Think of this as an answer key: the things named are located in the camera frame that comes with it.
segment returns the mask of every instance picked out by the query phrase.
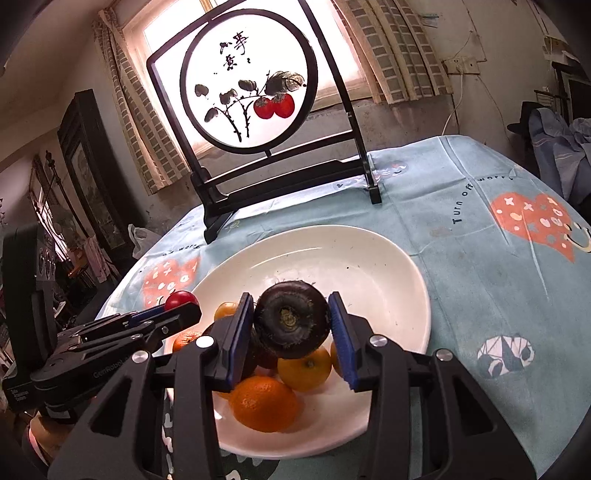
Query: chinese calligraphy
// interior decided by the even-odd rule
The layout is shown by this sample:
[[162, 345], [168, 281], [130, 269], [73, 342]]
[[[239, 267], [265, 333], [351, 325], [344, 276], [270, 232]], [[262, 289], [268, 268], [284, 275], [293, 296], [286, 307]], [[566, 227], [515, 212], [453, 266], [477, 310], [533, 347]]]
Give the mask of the chinese calligraphy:
[[[245, 55], [246, 54], [246, 47], [244, 46], [244, 44], [246, 43], [246, 41], [248, 40], [248, 37], [242, 35], [244, 33], [244, 30], [242, 30], [241, 32], [236, 33], [236, 35], [234, 35], [232, 38], [234, 40], [236, 40], [236, 44], [234, 45], [233, 42], [220, 42], [220, 55], [224, 55], [224, 49], [228, 48], [230, 45], [234, 45], [234, 50], [240, 50], [242, 49], [242, 53], [240, 55]], [[226, 55], [226, 63], [224, 64], [225, 67], [228, 68], [228, 71], [233, 70], [234, 67], [238, 66], [238, 63], [235, 61], [235, 56], [232, 55]]]
[[228, 71], [233, 70], [238, 63], [234, 61], [236, 57], [232, 57], [231, 55], [226, 55], [226, 63], [224, 64], [225, 67], [228, 67]]
[[242, 53], [240, 55], [244, 55], [246, 53], [246, 48], [244, 47], [244, 44], [248, 40], [248, 37], [244, 37], [242, 35], [243, 33], [244, 30], [238, 32], [236, 35], [232, 37], [234, 40], [236, 40], [236, 46], [234, 46], [234, 50], [239, 50], [240, 48], [242, 49]]

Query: checkered curtain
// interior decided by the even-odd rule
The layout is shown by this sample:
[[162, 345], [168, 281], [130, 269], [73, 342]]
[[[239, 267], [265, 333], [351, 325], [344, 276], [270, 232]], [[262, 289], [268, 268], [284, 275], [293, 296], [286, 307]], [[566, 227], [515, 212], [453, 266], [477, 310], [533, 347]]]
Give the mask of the checkered curtain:
[[174, 141], [160, 122], [130, 62], [123, 31], [112, 8], [92, 24], [95, 44], [113, 86], [113, 97], [129, 151], [148, 194], [190, 172]]
[[452, 86], [406, 0], [331, 0], [360, 58], [376, 102], [452, 93]]

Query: round frame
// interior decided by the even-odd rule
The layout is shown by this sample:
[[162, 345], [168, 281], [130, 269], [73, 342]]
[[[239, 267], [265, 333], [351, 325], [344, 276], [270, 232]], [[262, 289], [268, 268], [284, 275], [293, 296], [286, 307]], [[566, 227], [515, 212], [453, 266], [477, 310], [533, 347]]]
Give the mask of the round frame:
[[[193, 52], [197, 47], [198, 43], [201, 39], [207, 34], [212, 28], [217, 26], [218, 24], [233, 18], [239, 17], [240, 15], [259, 15], [260, 17], [267, 17], [271, 20], [275, 20], [283, 27], [285, 27], [289, 32], [295, 37], [295, 39], [300, 44], [301, 49], [304, 52], [304, 58], [306, 60], [306, 67], [307, 67], [307, 76], [306, 79], [306, 95], [304, 96], [304, 101], [301, 105], [300, 111], [295, 116], [293, 122], [290, 124], [287, 129], [280, 134], [279, 136], [275, 137], [273, 140], [259, 145], [257, 147], [234, 147], [232, 145], [225, 144], [224, 142], [219, 141], [218, 139], [211, 136], [199, 123], [191, 107], [189, 105], [189, 98], [187, 96], [187, 69], [189, 68], [189, 61], [193, 56]], [[269, 12], [268, 10], [261, 10], [258, 8], [243, 8], [240, 10], [233, 10], [231, 12], [227, 12], [222, 14], [209, 22], [203, 29], [195, 36], [189, 48], [187, 49], [187, 53], [183, 59], [183, 65], [181, 67], [180, 72], [180, 94], [181, 94], [181, 101], [183, 103], [183, 108], [189, 120], [195, 127], [195, 129], [199, 132], [199, 134], [208, 142], [210, 142], [215, 147], [221, 148], [230, 153], [238, 153], [241, 155], [248, 155], [248, 154], [255, 154], [255, 153], [266, 153], [272, 148], [281, 145], [284, 141], [286, 141], [289, 137], [291, 137], [294, 133], [298, 131], [298, 129], [302, 126], [306, 117], [312, 110], [312, 105], [314, 104], [314, 100], [316, 100], [316, 92], [318, 90], [318, 63], [316, 62], [316, 55], [312, 50], [310, 42], [306, 38], [306, 36], [302, 33], [302, 31], [297, 28], [293, 23], [291, 23], [288, 19], [282, 17], [275, 12]]]

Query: painted leaf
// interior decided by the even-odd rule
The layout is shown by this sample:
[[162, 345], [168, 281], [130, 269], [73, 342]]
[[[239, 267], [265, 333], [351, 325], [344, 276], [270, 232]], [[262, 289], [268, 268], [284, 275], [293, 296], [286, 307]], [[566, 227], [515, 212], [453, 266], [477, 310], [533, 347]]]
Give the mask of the painted leaf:
[[217, 109], [210, 108], [205, 114], [205, 123], [210, 122], [213, 118], [216, 118], [218, 114]]
[[197, 95], [198, 97], [205, 96], [208, 93], [209, 88], [207, 88], [205, 85], [201, 85], [200, 83], [195, 85], [195, 95]]
[[230, 103], [230, 99], [232, 97], [237, 97], [238, 92], [234, 89], [227, 91], [226, 93], [220, 93], [220, 103], [222, 105], [227, 105]]
[[274, 96], [278, 93], [293, 92], [304, 85], [304, 77], [299, 73], [275, 72], [267, 80], [265, 93]]
[[256, 82], [253, 80], [238, 80], [238, 86], [246, 92], [256, 91]]

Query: orange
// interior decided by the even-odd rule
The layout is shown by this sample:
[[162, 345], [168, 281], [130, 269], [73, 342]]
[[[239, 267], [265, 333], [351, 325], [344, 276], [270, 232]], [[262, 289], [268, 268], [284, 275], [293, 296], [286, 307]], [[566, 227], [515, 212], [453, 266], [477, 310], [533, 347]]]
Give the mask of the orange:
[[340, 371], [339, 357], [337, 356], [336, 345], [334, 342], [330, 344], [330, 360], [332, 361], [333, 367], [335, 368], [335, 372], [337, 372], [340, 377], [343, 377], [343, 374]]
[[280, 432], [300, 414], [296, 394], [270, 377], [249, 377], [232, 391], [230, 408], [243, 425], [259, 432]]
[[323, 346], [302, 358], [280, 358], [277, 361], [277, 372], [283, 383], [298, 392], [307, 392], [321, 386], [331, 370], [330, 355]]
[[238, 310], [238, 303], [235, 301], [225, 301], [222, 303], [216, 310], [216, 313], [213, 314], [213, 321], [223, 319], [224, 317], [229, 317], [230, 315], [234, 315]]
[[188, 343], [191, 343], [193, 340], [197, 340], [201, 337], [202, 333], [198, 332], [197, 330], [185, 330], [178, 334], [178, 337], [174, 339], [173, 343], [173, 353], [178, 352], [181, 348], [183, 348]]

